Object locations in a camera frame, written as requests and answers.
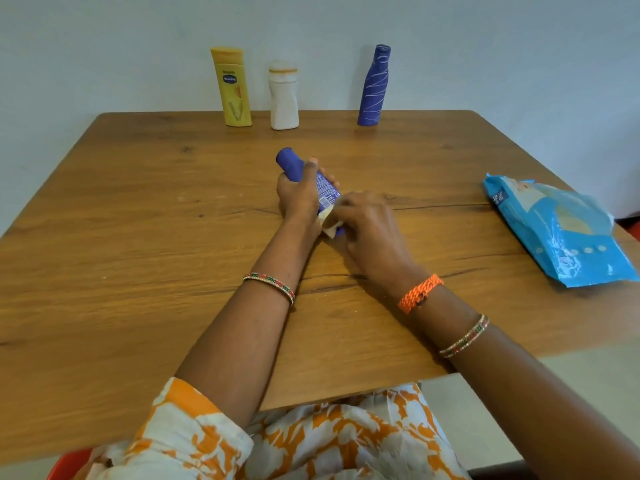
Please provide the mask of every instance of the bangle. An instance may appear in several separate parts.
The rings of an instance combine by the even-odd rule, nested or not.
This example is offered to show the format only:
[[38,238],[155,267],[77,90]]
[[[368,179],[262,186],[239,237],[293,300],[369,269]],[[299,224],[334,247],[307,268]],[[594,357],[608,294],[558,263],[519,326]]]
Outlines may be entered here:
[[260,273],[247,273],[244,275],[244,278],[242,278],[242,281],[244,282],[247,280],[261,281],[263,283],[267,283],[268,285],[276,287],[277,289],[282,291],[285,295],[287,295],[287,298],[289,298],[289,301],[291,302],[290,306],[293,306],[293,304],[296,301],[296,295],[295,293],[293,293],[291,288],[286,286],[286,284],[284,284],[280,280],[273,278],[272,276],[268,276],[267,274],[260,274]]
[[453,357],[453,355],[462,352],[469,345],[471,345],[475,339],[480,337],[480,334],[486,330],[489,326],[489,317],[486,315],[482,315],[480,320],[474,325],[474,327],[467,332],[467,334],[462,337],[459,341],[453,344],[451,347],[447,347],[444,350],[441,350],[439,354],[444,358]]
[[409,293],[404,295],[404,298],[402,298],[400,303],[398,303],[398,307],[400,307],[404,313],[408,314],[414,306],[419,306],[425,299],[427,299],[431,290],[436,288],[436,286],[443,284],[442,280],[436,274],[432,274],[427,281],[420,283],[409,291]]

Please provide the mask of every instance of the orange thread bracelet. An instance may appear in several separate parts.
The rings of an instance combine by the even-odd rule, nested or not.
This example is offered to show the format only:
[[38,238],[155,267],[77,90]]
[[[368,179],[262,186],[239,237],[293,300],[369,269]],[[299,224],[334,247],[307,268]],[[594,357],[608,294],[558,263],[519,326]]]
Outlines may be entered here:
[[404,295],[404,298],[402,298],[400,300],[400,303],[398,303],[398,307],[400,307],[400,309],[404,311],[404,313],[408,314],[414,306],[420,305],[425,299],[427,299],[427,296],[429,295],[431,290],[436,288],[436,286],[443,284],[443,281],[438,277],[437,274],[432,274],[431,277],[427,279],[427,281],[420,283],[418,286],[409,291],[409,293]]

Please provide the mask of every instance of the wooden table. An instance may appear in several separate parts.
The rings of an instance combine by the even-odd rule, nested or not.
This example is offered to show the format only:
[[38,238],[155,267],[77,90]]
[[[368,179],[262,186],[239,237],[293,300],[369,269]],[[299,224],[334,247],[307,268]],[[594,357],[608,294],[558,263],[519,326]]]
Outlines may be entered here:
[[[484,195],[486,172],[566,185],[475,112],[103,114],[0,241],[0,461],[132,435],[280,224],[276,152],[384,193],[418,261],[533,354],[640,335],[640,288],[565,289]],[[640,246],[616,235],[640,265]],[[262,409],[447,373],[321,242]]]

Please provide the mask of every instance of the blue bottle with white stripes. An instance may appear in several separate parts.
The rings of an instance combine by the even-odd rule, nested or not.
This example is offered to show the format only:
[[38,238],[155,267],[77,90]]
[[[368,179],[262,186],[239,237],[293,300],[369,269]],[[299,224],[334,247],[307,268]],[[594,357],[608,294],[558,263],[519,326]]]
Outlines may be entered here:
[[358,113],[359,126],[375,126],[380,121],[380,111],[387,92],[389,81],[389,55],[391,47],[377,45],[373,54],[373,62],[367,78],[364,80],[360,112]]

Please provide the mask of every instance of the forearm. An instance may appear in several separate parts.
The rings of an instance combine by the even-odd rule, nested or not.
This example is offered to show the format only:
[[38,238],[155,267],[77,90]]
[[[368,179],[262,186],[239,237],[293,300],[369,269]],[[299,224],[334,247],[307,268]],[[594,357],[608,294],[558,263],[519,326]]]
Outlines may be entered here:
[[[444,286],[412,314],[439,349],[479,319]],[[541,478],[638,475],[640,454],[628,438],[495,325],[451,361]]]
[[[295,289],[315,241],[313,232],[303,226],[285,220],[252,271]],[[267,385],[288,311],[289,299],[283,292],[245,281],[198,339],[176,377],[246,427]]]

